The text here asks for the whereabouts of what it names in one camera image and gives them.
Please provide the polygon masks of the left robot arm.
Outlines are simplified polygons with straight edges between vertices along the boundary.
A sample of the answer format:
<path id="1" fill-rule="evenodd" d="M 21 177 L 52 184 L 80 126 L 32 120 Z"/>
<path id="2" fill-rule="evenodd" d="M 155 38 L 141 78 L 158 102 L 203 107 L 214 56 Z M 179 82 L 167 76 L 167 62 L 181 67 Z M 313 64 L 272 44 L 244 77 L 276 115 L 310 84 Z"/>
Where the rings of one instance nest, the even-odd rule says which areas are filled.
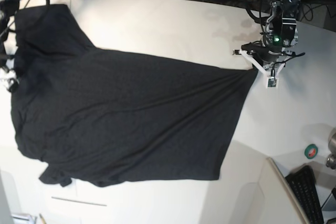
<path id="1" fill-rule="evenodd" d="M 261 39 L 242 45 L 259 64 L 274 63 L 298 43 L 301 0 L 244 0 L 248 15 L 261 27 Z"/>

